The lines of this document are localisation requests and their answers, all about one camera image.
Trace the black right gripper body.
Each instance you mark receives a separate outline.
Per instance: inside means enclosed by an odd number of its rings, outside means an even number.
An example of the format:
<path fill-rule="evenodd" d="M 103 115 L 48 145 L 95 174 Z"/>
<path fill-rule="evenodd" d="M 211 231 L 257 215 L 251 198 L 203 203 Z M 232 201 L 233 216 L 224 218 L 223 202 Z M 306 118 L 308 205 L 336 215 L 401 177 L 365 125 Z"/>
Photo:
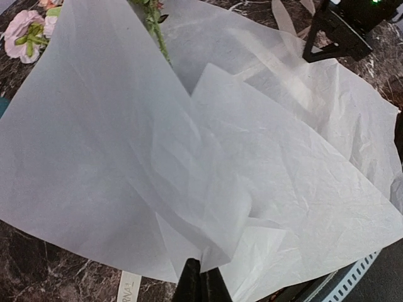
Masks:
<path fill-rule="evenodd" d="M 344 27 L 356 31 L 371 31 L 382 21 L 392 19 L 402 5 L 400 0 L 330 1 Z"/>

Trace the white translucent wrapping paper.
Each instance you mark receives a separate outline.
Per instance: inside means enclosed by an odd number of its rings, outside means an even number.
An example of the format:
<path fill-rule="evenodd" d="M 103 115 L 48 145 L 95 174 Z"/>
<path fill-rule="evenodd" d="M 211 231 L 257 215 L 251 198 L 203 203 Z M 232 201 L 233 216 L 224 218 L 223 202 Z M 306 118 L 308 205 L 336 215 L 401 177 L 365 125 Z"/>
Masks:
<path fill-rule="evenodd" d="M 301 39 L 171 1 L 167 61 L 126 1 L 66 1 L 1 118 L 1 219 L 176 282 L 189 258 L 234 301 L 402 238 L 397 108 Z"/>

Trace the white paper bouquet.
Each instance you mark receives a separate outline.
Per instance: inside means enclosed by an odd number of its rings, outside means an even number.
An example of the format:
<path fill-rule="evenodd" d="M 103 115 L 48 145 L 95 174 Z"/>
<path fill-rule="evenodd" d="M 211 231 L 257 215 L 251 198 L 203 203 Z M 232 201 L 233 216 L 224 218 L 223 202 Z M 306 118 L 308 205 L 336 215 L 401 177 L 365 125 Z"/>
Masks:
<path fill-rule="evenodd" d="M 10 22 L 1 39 L 4 51 L 11 59 L 19 59 L 23 64 L 32 64 L 38 60 L 41 51 L 50 42 L 56 23 L 60 16 L 63 1 L 39 1 L 45 10 L 42 16 L 37 10 L 22 10 Z M 142 22 L 153 36 L 165 59 L 170 61 L 160 24 L 165 22 L 168 14 L 163 14 L 161 1 L 129 1 L 132 9 L 140 15 Z"/>

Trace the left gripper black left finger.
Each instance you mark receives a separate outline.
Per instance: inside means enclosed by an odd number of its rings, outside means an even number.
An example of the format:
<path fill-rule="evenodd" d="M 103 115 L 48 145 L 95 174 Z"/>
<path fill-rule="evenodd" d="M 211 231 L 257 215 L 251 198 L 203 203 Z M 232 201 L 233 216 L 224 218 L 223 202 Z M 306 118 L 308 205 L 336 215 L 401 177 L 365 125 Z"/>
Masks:
<path fill-rule="evenodd" d="M 181 273 L 172 302 L 201 302 L 202 282 L 200 276 L 200 261 L 189 258 Z"/>

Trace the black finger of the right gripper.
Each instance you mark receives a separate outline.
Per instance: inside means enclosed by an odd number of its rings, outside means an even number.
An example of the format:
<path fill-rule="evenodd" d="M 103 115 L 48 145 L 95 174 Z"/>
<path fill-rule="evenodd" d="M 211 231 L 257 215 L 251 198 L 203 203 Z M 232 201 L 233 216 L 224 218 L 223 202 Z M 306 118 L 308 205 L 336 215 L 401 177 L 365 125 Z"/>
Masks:
<path fill-rule="evenodd" d="M 314 42 L 320 31 L 331 42 L 314 52 Z M 369 31 L 360 18 L 355 1 L 322 1 L 313 17 L 302 57 L 307 62 L 338 57 L 359 61 L 372 52 L 372 46 L 366 40 Z"/>

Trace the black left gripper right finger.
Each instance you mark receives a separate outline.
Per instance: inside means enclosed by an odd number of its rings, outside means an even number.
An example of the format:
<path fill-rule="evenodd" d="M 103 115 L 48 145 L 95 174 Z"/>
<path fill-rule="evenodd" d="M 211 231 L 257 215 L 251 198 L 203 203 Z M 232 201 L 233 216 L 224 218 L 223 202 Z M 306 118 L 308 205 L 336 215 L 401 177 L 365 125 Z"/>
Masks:
<path fill-rule="evenodd" d="M 203 302 L 232 302 L 218 267 L 201 273 L 201 298 Z"/>

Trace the cream printed ribbon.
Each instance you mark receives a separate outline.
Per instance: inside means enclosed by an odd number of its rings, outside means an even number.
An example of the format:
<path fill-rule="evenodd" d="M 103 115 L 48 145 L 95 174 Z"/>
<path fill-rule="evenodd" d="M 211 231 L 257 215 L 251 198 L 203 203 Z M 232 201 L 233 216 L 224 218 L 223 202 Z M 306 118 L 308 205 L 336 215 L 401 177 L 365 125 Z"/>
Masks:
<path fill-rule="evenodd" d="M 142 276 L 122 271 L 117 302 L 137 302 Z"/>

